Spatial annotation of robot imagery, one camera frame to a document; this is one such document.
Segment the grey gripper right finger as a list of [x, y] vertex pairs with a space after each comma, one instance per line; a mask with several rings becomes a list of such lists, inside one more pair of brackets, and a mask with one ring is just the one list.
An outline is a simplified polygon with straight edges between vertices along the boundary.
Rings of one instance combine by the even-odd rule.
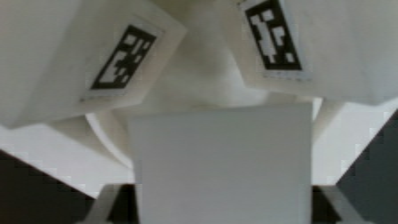
[[373, 224], [332, 185], [312, 186], [312, 224]]

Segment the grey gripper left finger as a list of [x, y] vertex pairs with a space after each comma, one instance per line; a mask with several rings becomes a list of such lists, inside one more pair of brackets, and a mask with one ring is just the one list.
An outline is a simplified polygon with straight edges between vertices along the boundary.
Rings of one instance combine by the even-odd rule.
[[103, 186], [90, 210], [78, 224], [127, 224], [127, 219], [120, 216], [120, 211], [117, 209], [120, 192], [120, 184], [108, 184]]

